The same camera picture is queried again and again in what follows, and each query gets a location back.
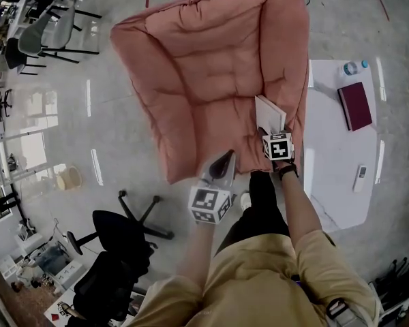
gray chair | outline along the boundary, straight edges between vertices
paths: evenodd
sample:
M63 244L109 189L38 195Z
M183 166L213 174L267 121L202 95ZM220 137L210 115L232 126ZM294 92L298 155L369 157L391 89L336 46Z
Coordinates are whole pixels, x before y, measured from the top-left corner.
M74 17L76 15L76 9L74 6L70 8L59 7L59 10L65 10L65 13L60 16L60 19L56 23L56 26L52 32L52 48L43 47L42 36L47 24L51 18L49 10L44 12L39 19L37 19L32 25L27 27L20 36L18 41L18 49L25 53L26 55L40 55L41 57L52 57L60 59L62 61L67 61L71 63L79 63L73 59L60 57L57 55L58 52L69 52L69 53L83 53L86 55L98 55L99 52L96 51L86 51L86 50L74 50L65 48L71 39L73 27L74 27ZM90 16L101 16L86 13Z

pink cushion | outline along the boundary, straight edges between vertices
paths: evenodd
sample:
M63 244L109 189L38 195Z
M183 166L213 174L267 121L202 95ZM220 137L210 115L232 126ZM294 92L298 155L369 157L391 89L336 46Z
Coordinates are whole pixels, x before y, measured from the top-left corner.
M228 149L240 173L271 170L256 132L260 94L286 112L299 160L308 33L303 0L176 0L114 26L168 182Z

person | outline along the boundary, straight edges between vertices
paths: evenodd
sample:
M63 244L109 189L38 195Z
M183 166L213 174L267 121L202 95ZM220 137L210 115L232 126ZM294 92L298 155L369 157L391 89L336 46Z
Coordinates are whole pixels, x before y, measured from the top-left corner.
M7 201L9 201L12 198L15 198L15 201L7 203ZM6 210L16 206L17 203L18 203L18 200L16 199L15 193L9 193L6 196L3 196L2 198L0 198L0 216Z
M377 325L372 291L322 231L294 165L277 165L288 225L269 173L252 172L243 215L216 256L215 226L198 223L177 274L149 288L130 326L326 326L338 298Z

wristwatch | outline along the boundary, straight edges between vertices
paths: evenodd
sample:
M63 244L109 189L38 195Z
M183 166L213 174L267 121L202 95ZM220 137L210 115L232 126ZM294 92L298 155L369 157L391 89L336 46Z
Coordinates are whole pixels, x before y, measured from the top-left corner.
M291 172L291 171L294 171L294 172L295 172L295 175L297 176L297 178L299 177L299 174L297 173L297 166L295 166L295 165L292 163L292 164L290 164L290 165L288 165L288 166L285 166L285 167L283 167L283 168L281 168L281 169L279 170L279 178L280 178L280 180L282 180L282 178L284 177L284 174L285 174L285 173L288 173L288 172Z

maroon notebook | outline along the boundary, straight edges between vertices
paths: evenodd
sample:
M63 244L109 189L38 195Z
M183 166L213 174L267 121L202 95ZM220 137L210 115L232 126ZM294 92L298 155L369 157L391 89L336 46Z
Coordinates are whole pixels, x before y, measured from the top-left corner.
M373 122L362 82L343 87L338 93L350 131L356 131Z

